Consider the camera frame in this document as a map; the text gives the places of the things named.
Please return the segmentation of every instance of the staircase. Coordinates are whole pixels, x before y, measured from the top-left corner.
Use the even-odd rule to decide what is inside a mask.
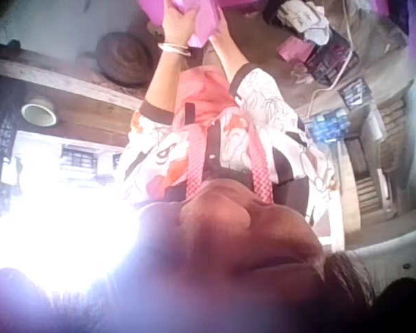
[[[382,212],[381,199],[379,198],[373,179],[366,177],[356,181],[358,192],[359,210],[361,211],[361,221],[367,220],[373,213]]]

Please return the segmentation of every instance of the hand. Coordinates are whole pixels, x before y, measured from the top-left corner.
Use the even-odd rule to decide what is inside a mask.
[[[186,46],[196,31],[196,15],[198,8],[182,14],[174,5],[173,0],[164,0],[164,32],[165,42]]]
[[[227,20],[220,6],[217,6],[217,12],[219,14],[218,27],[216,32],[209,38],[209,41],[213,44],[214,49],[218,53],[227,46],[226,44],[232,42],[232,38],[229,34]]]

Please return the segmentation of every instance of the wooden ceiling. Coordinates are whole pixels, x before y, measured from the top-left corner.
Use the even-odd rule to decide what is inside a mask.
[[[27,96],[43,96],[54,104],[58,124],[40,128],[22,120],[20,130],[111,146],[128,143],[133,110],[33,83],[26,86]]]

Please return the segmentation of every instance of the wooden beam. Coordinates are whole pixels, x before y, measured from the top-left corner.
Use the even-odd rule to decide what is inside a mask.
[[[137,110],[145,89],[120,87],[86,66],[0,45],[0,76],[36,83]]]
[[[39,127],[27,121],[21,121],[18,126],[18,130],[48,135],[51,137],[61,137],[64,139],[91,142],[94,144],[105,144],[122,148],[126,147],[128,144],[127,135],[111,133],[66,121],[61,121],[53,127]]]

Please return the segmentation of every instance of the floral shirt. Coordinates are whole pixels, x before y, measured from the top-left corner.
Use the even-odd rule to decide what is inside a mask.
[[[311,141],[270,74],[247,64],[230,93],[237,106],[207,129],[203,180],[231,178],[253,190],[245,129],[250,120],[266,154],[274,202],[297,210],[313,225],[328,208],[333,164]],[[133,205],[185,199],[189,132],[186,126],[173,128],[173,117],[148,102],[135,112],[117,177]]]

